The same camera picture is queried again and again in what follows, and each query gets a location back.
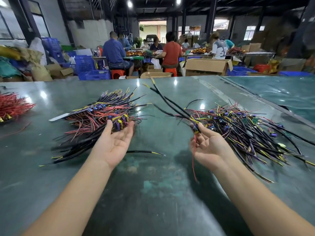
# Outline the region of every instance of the denim shorts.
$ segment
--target denim shorts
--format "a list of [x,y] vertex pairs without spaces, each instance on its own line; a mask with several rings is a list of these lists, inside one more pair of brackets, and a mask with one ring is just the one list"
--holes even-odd
[[123,62],[119,63],[108,63],[109,69],[130,69],[130,67],[133,65],[131,61],[124,60]]

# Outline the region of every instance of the forearm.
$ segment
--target forearm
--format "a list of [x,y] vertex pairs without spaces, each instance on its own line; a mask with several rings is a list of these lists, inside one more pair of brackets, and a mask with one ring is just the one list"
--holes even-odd
[[90,155],[64,191],[23,236],[82,235],[110,174],[105,161]]
[[240,162],[214,174],[255,236],[315,235],[314,227],[291,210]]

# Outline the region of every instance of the red plastic stool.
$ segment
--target red plastic stool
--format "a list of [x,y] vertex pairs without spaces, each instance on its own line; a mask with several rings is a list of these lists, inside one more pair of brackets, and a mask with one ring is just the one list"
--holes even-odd
[[112,69],[112,79],[119,79],[120,76],[126,75],[126,71],[123,69]]
[[177,77],[176,68],[173,68],[173,69],[165,69],[165,73],[172,73],[172,76],[173,76],[173,77]]

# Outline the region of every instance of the black hair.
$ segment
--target black hair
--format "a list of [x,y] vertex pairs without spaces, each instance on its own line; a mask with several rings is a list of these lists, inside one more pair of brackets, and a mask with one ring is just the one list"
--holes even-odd
[[171,41],[174,41],[175,40],[175,34],[173,31],[169,31],[168,33],[166,33],[166,41],[167,42],[171,42]]
[[110,36],[110,37],[114,37],[114,36],[117,36],[117,34],[116,34],[115,31],[111,31],[111,32],[109,33],[109,36]]

